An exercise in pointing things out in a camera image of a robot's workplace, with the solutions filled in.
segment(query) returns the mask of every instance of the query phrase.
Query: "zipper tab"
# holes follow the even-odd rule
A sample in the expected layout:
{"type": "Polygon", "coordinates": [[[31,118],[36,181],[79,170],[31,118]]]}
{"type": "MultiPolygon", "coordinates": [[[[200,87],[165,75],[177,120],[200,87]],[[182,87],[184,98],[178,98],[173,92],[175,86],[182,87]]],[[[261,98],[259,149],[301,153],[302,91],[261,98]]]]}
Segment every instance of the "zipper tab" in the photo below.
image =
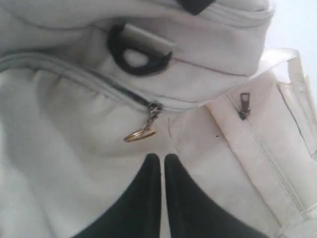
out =
{"type": "Polygon", "coordinates": [[[241,93],[240,98],[241,98],[242,110],[239,112],[239,116],[240,116],[241,120],[245,120],[248,118],[248,116],[251,113],[250,93],[241,93]]]}
{"type": "Polygon", "coordinates": [[[143,140],[157,133],[151,127],[153,123],[155,122],[155,120],[159,117],[159,114],[162,112],[162,106],[160,104],[150,103],[148,108],[149,108],[149,117],[145,127],[141,130],[138,130],[128,135],[126,138],[124,138],[125,142],[135,142],[135,141],[143,140]]]}

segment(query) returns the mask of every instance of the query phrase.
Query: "zipper pull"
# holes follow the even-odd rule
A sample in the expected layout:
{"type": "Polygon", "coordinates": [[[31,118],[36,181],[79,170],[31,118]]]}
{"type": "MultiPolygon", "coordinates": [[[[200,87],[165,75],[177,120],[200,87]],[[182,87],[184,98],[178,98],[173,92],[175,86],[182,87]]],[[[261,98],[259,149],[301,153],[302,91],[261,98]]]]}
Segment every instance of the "zipper pull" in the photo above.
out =
{"type": "Polygon", "coordinates": [[[241,98],[242,110],[239,112],[239,116],[240,116],[241,120],[245,120],[248,118],[248,116],[251,113],[250,93],[241,93],[240,98],[241,98]]]}
{"type": "Polygon", "coordinates": [[[155,135],[157,132],[152,130],[151,127],[155,120],[159,117],[159,114],[162,112],[162,106],[156,103],[149,104],[149,117],[145,127],[141,130],[138,130],[134,133],[131,133],[126,138],[124,138],[125,142],[134,142],[143,140],[150,136],[155,135]]]}

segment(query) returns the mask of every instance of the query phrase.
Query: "zipper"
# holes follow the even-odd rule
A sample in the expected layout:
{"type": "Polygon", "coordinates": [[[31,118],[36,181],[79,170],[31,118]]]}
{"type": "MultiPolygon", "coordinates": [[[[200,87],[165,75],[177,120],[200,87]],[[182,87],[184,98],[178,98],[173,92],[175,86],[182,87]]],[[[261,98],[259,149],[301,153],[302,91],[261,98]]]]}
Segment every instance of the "zipper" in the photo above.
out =
{"type": "Polygon", "coordinates": [[[54,57],[42,54],[22,53],[10,55],[0,59],[0,72],[3,72],[8,68],[24,67],[33,69],[40,68],[43,70],[52,71],[105,96],[113,96],[116,99],[122,99],[122,97],[128,98],[138,106],[141,106],[142,112],[146,111],[148,114],[147,122],[142,129],[124,138],[123,140],[125,142],[139,141],[156,134],[156,131],[152,129],[152,125],[159,117],[159,114],[163,111],[162,104],[136,94],[123,87],[119,83],[113,81],[112,79],[105,77],[92,69],[86,68],[84,66],[80,68],[77,65],[67,63],[54,57]]]}
{"type": "Polygon", "coordinates": [[[256,128],[251,124],[251,122],[247,119],[250,115],[250,93],[241,93],[241,107],[237,104],[237,102],[228,94],[226,94],[226,98],[229,100],[231,106],[238,112],[240,119],[244,122],[246,128],[248,129],[251,136],[254,138],[256,144],[258,145],[263,157],[267,160],[270,164],[270,167],[274,171],[277,179],[281,182],[283,187],[285,188],[286,192],[288,193],[290,199],[293,201],[293,204],[297,208],[299,212],[305,211],[305,205],[300,198],[300,195],[295,190],[294,185],[289,180],[287,175],[284,174],[283,170],[281,169],[280,165],[274,161],[273,157],[274,154],[265,147],[263,141],[258,136],[256,128]]]}

